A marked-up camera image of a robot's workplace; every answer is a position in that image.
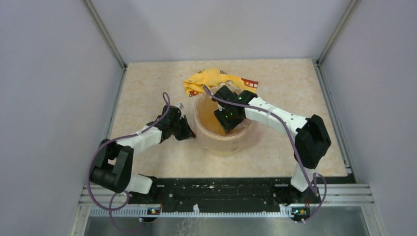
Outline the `yellow printed wrapper bag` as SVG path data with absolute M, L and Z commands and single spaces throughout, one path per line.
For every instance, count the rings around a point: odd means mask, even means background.
M 218 68 L 200 70 L 188 79 L 185 79 L 183 84 L 185 93 L 189 97 L 204 93 L 203 85 L 206 85 L 208 88 L 228 85 L 239 88 L 240 90 L 248 90 L 253 93 L 256 93 L 259 86 L 258 81 L 230 75 Z

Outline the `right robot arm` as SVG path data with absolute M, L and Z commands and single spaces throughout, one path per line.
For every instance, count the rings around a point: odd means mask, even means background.
M 232 92 L 227 86 L 221 86 L 216 93 L 212 93 L 208 87 L 204 87 L 204 90 L 218 104 L 214 115 L 225 133 L 230 133 L 246 119 L 285 133 L 297 162 L 288 189 L 289 198 L 301 203 L 308 197 L 308 189 L 318 194 L 316 168 L 331 146 L 329 133 L 320 116 L 295 115 L 248 90 L 240 94 Z

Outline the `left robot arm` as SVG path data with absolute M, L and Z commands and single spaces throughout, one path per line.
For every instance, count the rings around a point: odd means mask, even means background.
M 162 114 L 141 130 L 113 140 L 103 140 L 89 171 L 90 182 L 115 193 L 139 193 L 139 197 L 145 203 L 154 202 L 158 195 L 154 187 L 155 181 L 150 177 L 132 173 L 133 158 L 171 136 L 178 141 L 195 138 L 196 135 L 182 109 L 182 104 L 166 105 Z

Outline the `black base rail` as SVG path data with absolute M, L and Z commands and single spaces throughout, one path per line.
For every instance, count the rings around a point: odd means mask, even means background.
M 286 206 L 312 206 L 321 201 L 311 190 L 299 192 L 288 177 L 158 178 L 148 194 L 129 193 L 130 205 L 156 204 L 163 213 L 279 212 Z

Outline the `left aluminium frame post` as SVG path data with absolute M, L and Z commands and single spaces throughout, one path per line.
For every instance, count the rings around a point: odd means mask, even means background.
M 89 15 L 91 16 L 97 30 L 99 31 L 102 39 L 104 40 L 106 46 L 110 50 L 112 56 L 117 61 L 118 65 L 124 71 L 127 67 L 126 62 L 123 60 L 114 40 L 112 39 L 109 31 L 107 30 L 104 22 L 102 21 L 99 12 L 96 10 L 93 2 L 91 0 L 82 0 L 86 10 L 88 11 Z

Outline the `aluminium frame post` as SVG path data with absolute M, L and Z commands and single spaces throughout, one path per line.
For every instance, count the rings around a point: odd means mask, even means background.
M 93 2 L 91 0 L 82 0 L 86 10 L 88 11 L 89 15 L 91 16 L 97 30 L 99 31 L 102 39 L 104 40 L 106 46 L 110 50 L 112 56 L 117 61 L 118 65 L 124 71 L 127 67 L 126 62 L 123 60 L 114 40 L 112 39 L 109 31 L 107 30 L 104 22 L 102 21 L 99 12 L 96 10 Z
M 344 11 L 343 15 L 339 19 L 336 27 L 334 28 L 329 40 L 327 41 L 324 49 L 322 50 L 319 58 L 316 60 L 316 64 L 318 67 L 321 67 L 325 60 L 327 59 L 330 51 L 336 44 L 338 38 L 340 37 L 341 33 L 343 32 L 344 28 L 348 24 L 352 14 L 355 12 L 357 7 L 360 5 L 361 0 L 351 0 Z

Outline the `right aluminium frame post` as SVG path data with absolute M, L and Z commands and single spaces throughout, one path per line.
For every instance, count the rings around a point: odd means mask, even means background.
M 327 59 L 330 51 L 336 44 L 338 38 L 340 37 L 341 33 L 343 32 L 344 28 L 348 24 L 352 14 L 355 12 L 357 7 L 360 5 L 361 0 L 351 0 L 344 11 L 343 15 L 339 19 L 336 27 L 334 28 L 329 40 L 327 41 L 324 49 L 322 50 L 319 58 L 316 60 L 316 64 L 318 67 L 321 67 L 325 60 Z

